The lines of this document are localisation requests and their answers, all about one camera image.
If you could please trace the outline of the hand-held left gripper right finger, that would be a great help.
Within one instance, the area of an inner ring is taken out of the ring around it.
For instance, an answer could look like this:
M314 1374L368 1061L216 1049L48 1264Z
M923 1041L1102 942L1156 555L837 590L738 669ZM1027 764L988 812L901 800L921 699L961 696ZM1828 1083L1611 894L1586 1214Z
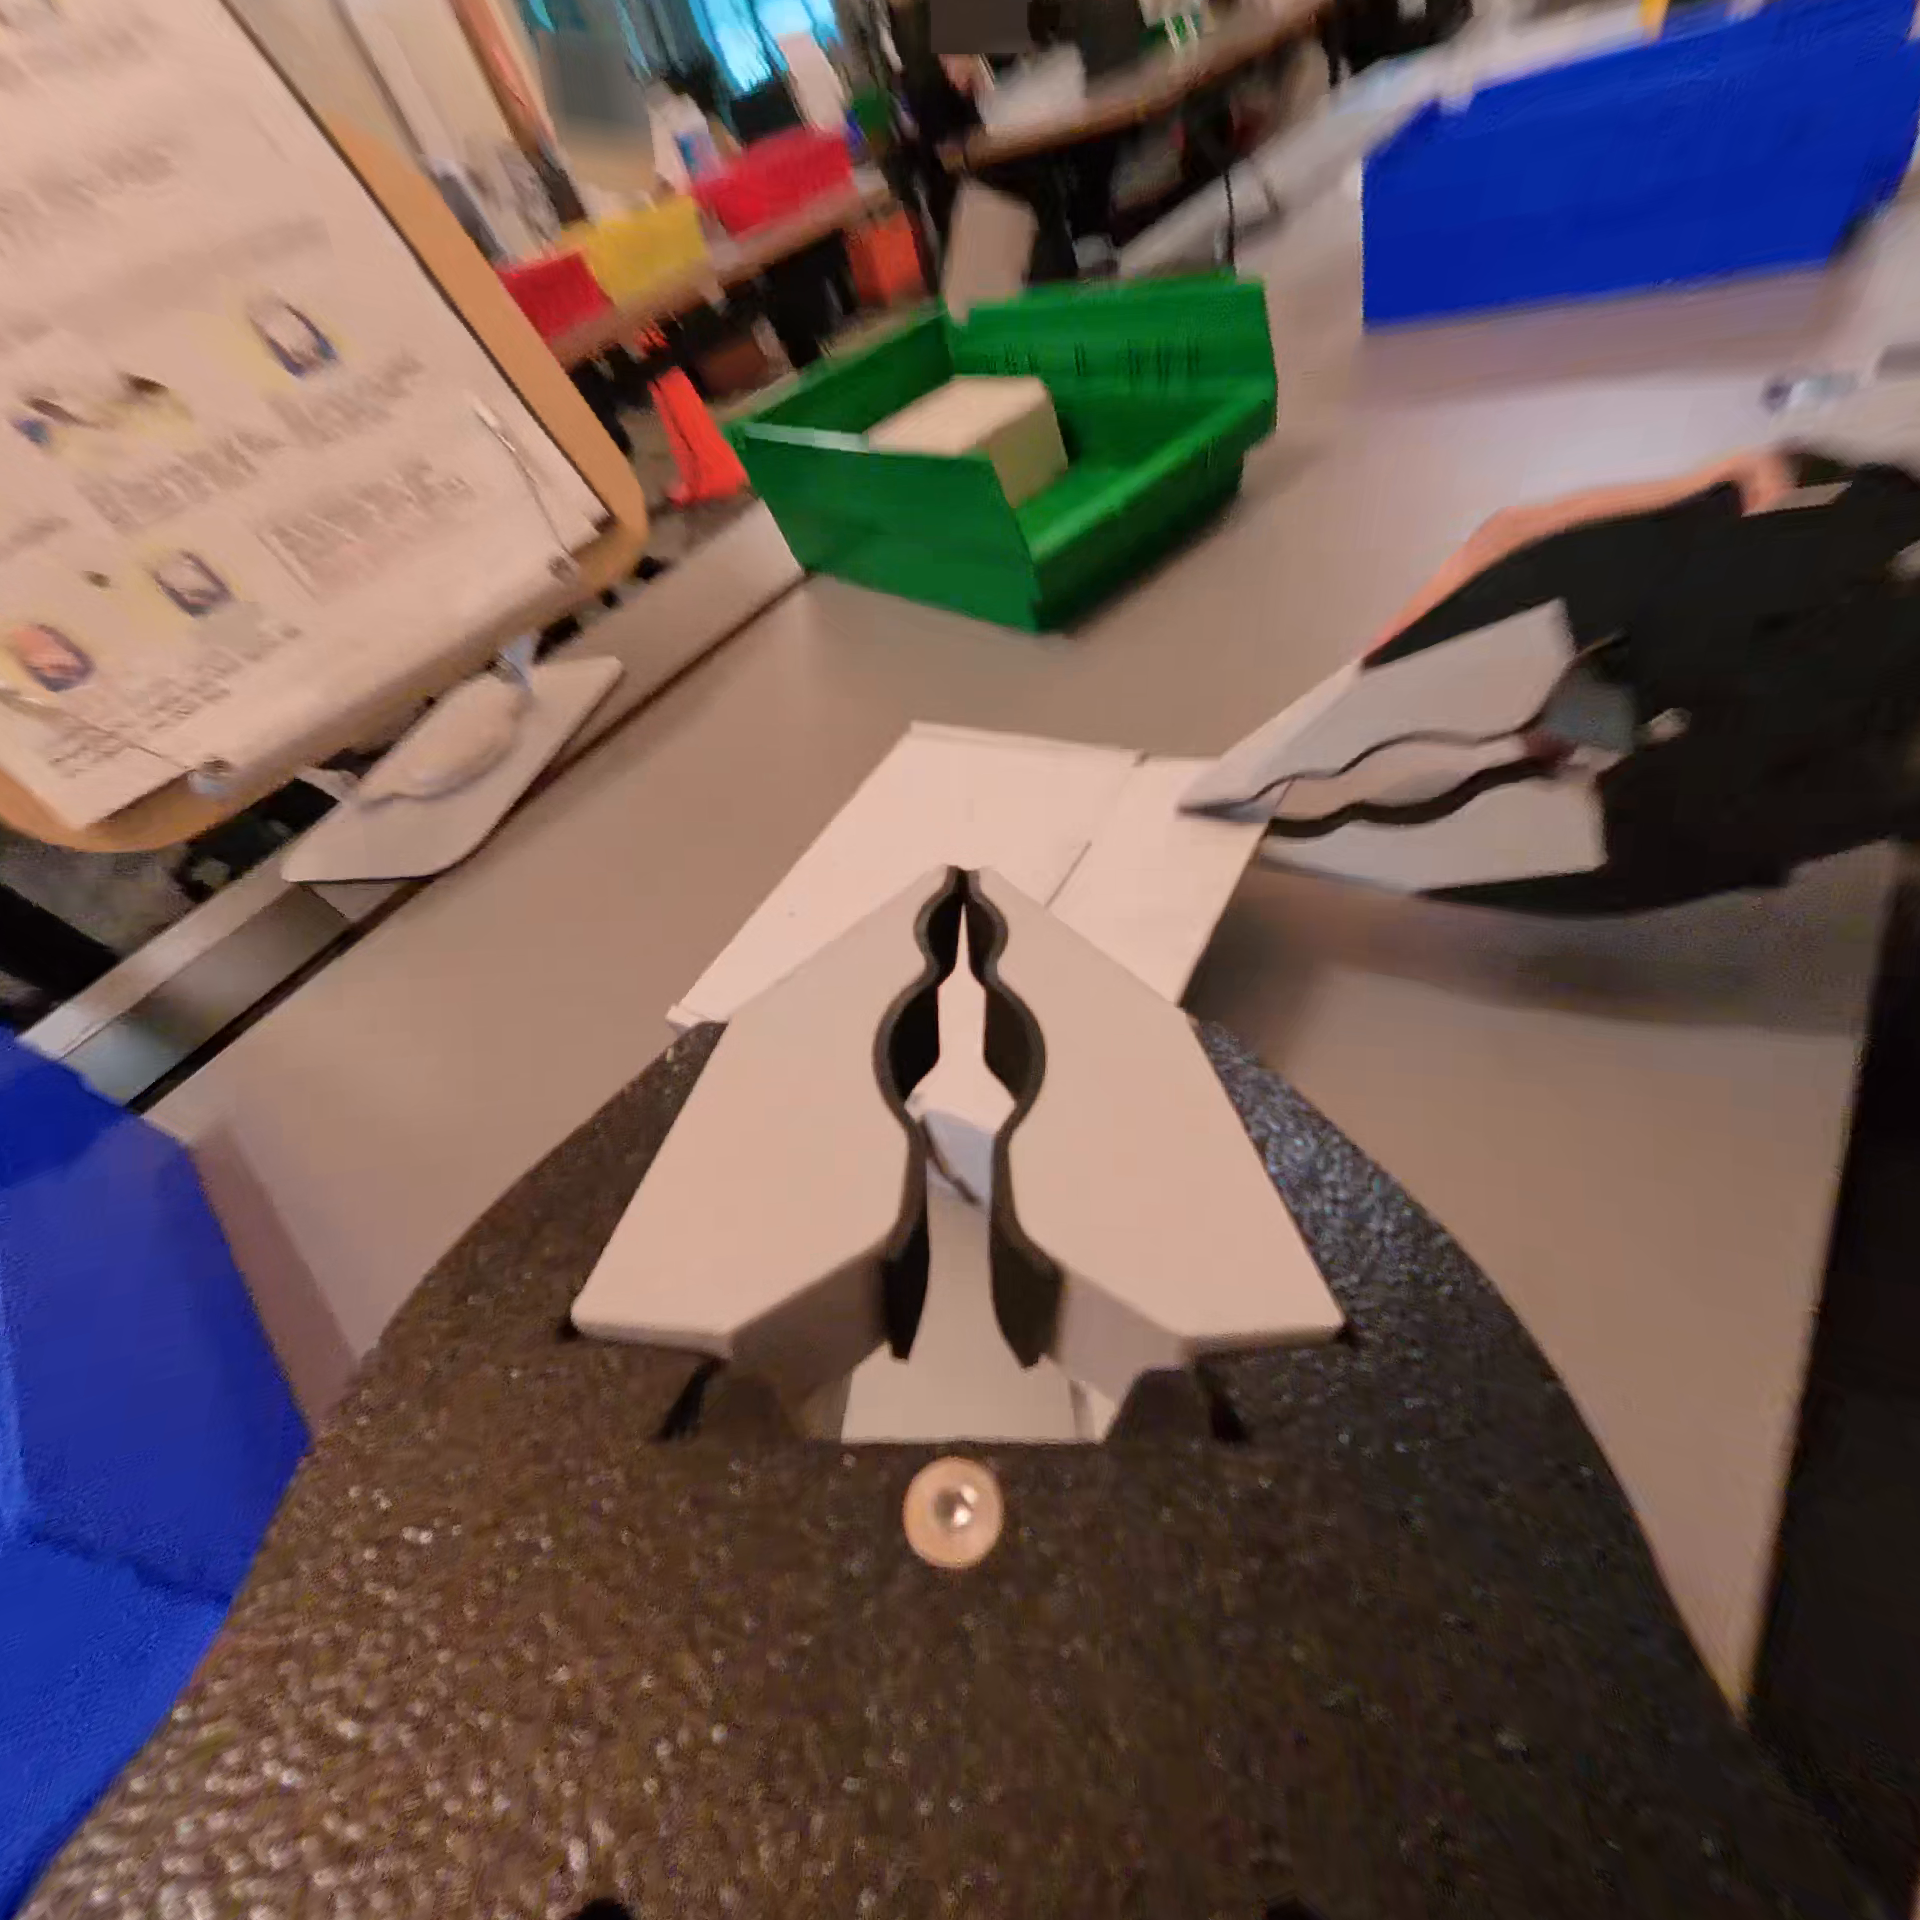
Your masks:
M1347 1326L1188 1015L968 875L969 1437L1099 1437L1148 1375Z

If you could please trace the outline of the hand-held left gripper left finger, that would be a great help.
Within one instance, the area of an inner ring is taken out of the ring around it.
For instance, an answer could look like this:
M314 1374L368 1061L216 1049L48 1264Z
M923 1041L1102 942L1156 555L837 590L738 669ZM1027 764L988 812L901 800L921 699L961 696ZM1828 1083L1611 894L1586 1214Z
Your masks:
M747 998L618 1221L570 1323L806 1401L906 1360L928 1297L928 1143L965 873L938 865Z

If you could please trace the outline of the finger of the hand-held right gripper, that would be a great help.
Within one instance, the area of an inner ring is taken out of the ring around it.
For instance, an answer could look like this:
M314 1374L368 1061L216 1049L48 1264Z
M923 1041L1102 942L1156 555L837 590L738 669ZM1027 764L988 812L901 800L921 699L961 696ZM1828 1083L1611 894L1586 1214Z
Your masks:
M1522 761L1577 645L1561 601L1385 661L1366 655L1190 784L1206 819L1334 819L1438 800Z
M1544 740L1400 745L1283 791L1260 845L1285 873L1396 896L1593 873L1608 752Z

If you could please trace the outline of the green plastic bin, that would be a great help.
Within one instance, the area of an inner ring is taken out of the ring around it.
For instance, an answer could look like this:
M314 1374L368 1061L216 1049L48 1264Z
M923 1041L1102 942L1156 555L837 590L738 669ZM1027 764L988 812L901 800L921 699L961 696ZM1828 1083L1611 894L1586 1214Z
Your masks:
M980 453L877 444L886 419L956 376L1037 380L1065 472L1016 502ZM1059 632L1227 507L1277 396L1260 278L1110 278L963 320L936 307L822 358L726 437L804 571Z

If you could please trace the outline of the white cardboard mailer box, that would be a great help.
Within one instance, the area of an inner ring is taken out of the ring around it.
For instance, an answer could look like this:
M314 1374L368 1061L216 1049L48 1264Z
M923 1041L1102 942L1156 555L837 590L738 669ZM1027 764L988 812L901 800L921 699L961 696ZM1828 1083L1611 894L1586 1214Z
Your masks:
M1073 465L1054 398L1033 375L956 375L869 427L864 444L986 464L1016 509Z
M668 1011L724 1024L930 869L992 869L1184 1000L1260 823L1181 808L1206 759L916 723Z

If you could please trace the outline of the blue plastic bin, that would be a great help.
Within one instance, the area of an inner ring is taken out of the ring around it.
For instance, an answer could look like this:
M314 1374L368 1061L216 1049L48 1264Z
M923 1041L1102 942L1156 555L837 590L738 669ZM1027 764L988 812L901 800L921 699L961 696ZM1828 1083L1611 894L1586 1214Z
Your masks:
M1363 164L1363 324L1826 268L1908 171L1914 13L1696 6L1425 104Z
M4 1036L4 1916L176 1704L304 1449L195 1160Z

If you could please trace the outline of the person's right hand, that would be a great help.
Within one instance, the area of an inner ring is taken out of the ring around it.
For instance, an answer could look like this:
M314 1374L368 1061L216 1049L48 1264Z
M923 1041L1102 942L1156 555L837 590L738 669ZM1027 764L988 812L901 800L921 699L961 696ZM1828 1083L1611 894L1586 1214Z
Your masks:
M1733 488L1745 512L1757 512L1785 497L1794 486L1797 465L1793 455L1776 447L1754 447L1651 481L1590 486L1499 509L1460 543L1453 560L1475 574L1529 542L1552 536L1586 520L1658 512L1714 488Z

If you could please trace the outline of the white document stand base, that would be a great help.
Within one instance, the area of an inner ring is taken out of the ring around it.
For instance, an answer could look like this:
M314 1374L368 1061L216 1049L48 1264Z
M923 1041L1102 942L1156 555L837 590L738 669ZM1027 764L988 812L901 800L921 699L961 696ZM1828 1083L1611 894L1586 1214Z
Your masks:
M507 661L441 694L280 863L293 885L429 879L481 849L621 684L618 661Z

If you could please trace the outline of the long wooden background table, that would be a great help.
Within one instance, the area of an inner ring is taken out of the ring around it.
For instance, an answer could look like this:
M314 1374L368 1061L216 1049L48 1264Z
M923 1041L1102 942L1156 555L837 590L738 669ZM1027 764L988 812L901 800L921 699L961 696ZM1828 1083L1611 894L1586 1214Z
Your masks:
M944 150L944 167L984 177L1020 163L1082 148L1097 137L1133 132L1206 92L1224 89L1241 69L1277 48L1308 39L1329 11L1329 4L1308 3L1254 4L1198 41L1155 52L1130 70L1099 80L1077 107L1049 112L1027 125L971 132ZM860 167L829 195L804 198L778 223L716 240L709 256L641 287L634 300L602 294L602 304L589 304L574 321L548 332L545 343L563 367L636 345L650 329L698 307L721 304L734 287L761 278L829 233L858 227L893 204L896 195L880 171Z

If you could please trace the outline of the orange cone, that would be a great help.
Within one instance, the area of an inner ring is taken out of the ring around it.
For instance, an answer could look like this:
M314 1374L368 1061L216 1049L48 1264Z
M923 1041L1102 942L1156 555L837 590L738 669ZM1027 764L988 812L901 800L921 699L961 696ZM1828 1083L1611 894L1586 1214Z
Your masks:
M652 382L653 416L674 461L668 500L678 509L734 500L750 491L750 477L729 437L682 367Z

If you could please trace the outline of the red storage bin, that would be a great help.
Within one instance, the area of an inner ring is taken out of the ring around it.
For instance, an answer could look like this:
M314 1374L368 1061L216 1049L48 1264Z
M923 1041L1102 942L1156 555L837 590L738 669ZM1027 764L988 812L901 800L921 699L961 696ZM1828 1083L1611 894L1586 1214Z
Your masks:
M516 308L548 345L600 326L614 301L579 252L526 259L496 269Z
M704 217L747 238L797 217L852 185L852 153L842 132L787 128L756 139L691 185Z

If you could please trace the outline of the yellow storage bin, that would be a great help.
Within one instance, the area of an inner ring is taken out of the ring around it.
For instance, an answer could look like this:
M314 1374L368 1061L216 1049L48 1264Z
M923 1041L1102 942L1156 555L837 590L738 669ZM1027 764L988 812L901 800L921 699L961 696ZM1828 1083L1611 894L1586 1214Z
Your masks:
M560 246L584 261L612 304L656 301L682 285L716 285L704 207L691 195L568 223Z

